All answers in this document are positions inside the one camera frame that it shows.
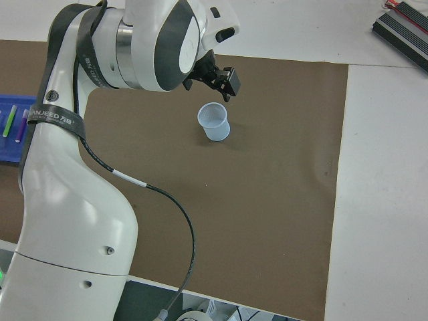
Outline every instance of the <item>white cable sleeve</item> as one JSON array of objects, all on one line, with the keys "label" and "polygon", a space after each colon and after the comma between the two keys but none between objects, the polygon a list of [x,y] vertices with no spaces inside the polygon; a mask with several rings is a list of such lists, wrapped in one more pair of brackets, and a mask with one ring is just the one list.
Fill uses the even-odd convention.
[{"label": "white cable sleeve", "polygon": [[127,174],[124,174],[120,171],[117,171],[116,169],[113,170],[112,172],[114,175],[116,175],[117,177],[120,177],[121,179],[124,179],[125,181],[134,183],[135,185],[139,185],[141,187],[146,187],[147,183],[139,181],[138,179],[135,179],[134,177],[128,176]]}]

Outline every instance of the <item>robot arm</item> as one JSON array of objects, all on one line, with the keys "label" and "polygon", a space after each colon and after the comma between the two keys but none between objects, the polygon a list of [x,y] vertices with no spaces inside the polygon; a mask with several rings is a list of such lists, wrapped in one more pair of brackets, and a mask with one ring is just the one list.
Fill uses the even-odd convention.
[{"label": "robot arm", "polygon": [[189,89],[194,79],[228,100],[239,80],[211,50],[238,31],[226,0],[127,0],[125,10],[101,2],[56,17],[21,160],[24,222],[0,320],[113,319],[138,228],[124,195],[80,158],[88,96],[99,87]]}]

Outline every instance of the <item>white cup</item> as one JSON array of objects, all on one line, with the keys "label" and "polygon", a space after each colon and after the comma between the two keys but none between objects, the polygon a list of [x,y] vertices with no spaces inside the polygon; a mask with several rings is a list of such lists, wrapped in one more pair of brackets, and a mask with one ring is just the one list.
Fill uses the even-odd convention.
[{"label": "white cup", "polygon": [[226,108],[218,102],[203,105],[198,112],[198,122],[207,137],[215,142],[225,139],[230,133]]}]

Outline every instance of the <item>silver band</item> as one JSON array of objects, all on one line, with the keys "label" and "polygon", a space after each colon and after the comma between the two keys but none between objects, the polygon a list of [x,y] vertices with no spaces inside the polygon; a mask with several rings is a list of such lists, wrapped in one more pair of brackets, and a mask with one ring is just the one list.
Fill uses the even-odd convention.
[{"label": "silver band", "polygon": [[119,72],[128,86],[134,89],[142,89],[132,67],[131,40],[132,26],[126,25],[121,20],[116,36],[116,58],[118,60]]}]

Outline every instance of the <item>brown mat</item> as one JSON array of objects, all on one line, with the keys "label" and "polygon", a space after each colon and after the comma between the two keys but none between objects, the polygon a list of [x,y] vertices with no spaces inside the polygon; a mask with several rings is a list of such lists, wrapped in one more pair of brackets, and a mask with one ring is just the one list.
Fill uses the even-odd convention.
[{"label": "brown mat", "polygon": [[[45,43],[0,41],[0,93],[35,95]],[[285,314],[323,320],[347,66],[218,57],[241,78],[225,104],[231,134],[209,141],[198,109],[221,96],[97,90],[88,103],[88,142],[109,165],[168,190],[189,210],[198,237],[188,289]],[[190,236],[172,203],[121,181],[138,218],[130,273],[178,286]],[[22,196],[16,169],[0,166],[0,239],[16,242]]]}]

